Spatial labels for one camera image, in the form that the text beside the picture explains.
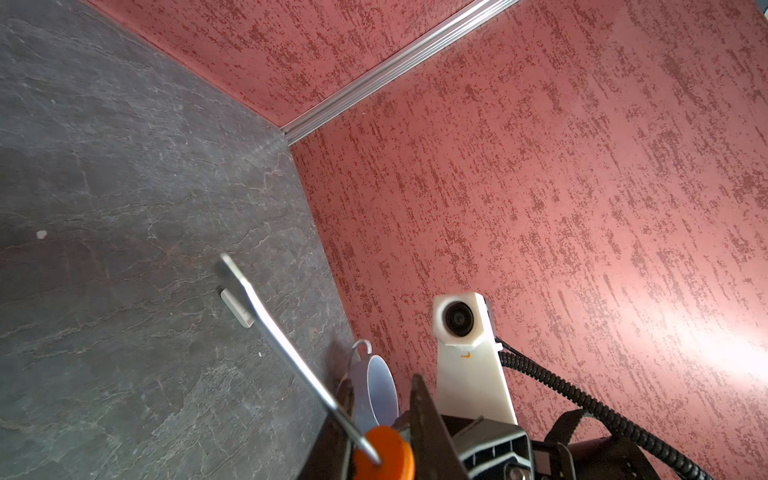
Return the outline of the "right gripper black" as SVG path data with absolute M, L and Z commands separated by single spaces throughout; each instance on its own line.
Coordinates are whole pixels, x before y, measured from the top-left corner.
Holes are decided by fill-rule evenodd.
M 519 426 L 479 417 L 442 415 L 451 448 L 468 479 L 657 479 L 639 447 L 609 436 L 585 442 L 570 439 L 584 414 L 566 412 L 543 441 Z

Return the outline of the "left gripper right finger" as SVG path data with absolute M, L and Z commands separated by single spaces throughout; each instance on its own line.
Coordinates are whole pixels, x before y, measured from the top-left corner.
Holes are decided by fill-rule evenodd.
M 468 479 L 424 378 L 411 380 L 409 423 L 415 479 Z

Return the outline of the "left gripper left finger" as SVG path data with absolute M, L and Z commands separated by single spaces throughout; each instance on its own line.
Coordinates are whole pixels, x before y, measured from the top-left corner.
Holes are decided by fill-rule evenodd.
M 297 479 L 351 479 L 353 442 L 328 415 Z

